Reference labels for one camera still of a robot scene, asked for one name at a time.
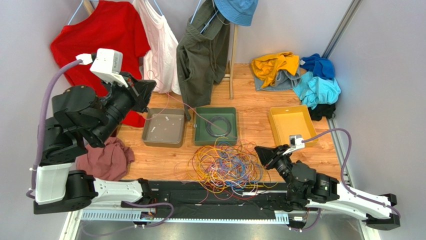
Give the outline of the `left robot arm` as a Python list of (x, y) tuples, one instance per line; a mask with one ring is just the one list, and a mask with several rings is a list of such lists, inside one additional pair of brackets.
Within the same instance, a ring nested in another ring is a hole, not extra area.
[(101, 180), (84, 170), (71, 169), (78, 157), (87, 154), (87, 145), (105, 147), (130, 111), (148, 111), (156, 82), (137, 80), (128, 72), (120, 76), (127, 86), (113, 83), (104, 97), (97, 96), (92, 87), (76, 85), (52, 98), (53, 116), (41, 128), (34, 214), (72, 212), (105, 202), (144, 208), (152, 201), (152, 190), (145, 179)]

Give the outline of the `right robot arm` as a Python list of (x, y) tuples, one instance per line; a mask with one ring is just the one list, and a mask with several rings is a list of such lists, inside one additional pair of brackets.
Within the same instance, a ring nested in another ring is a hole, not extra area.
[(392, 212), (397, 204), (394, 194), (354, 194), (354, 188), (345, 188), (336, 178), (317, 172), (300, 160), (291, 160), (290, 147), (254, 148), (265, 170), (275, 169), (286, 183), (284, 195), (270, 197), (271, 207), (286, 212), (308, 208), (330, 210), (352, 216), (368, 227), (390, 231), (401, 226), (401, 218)]

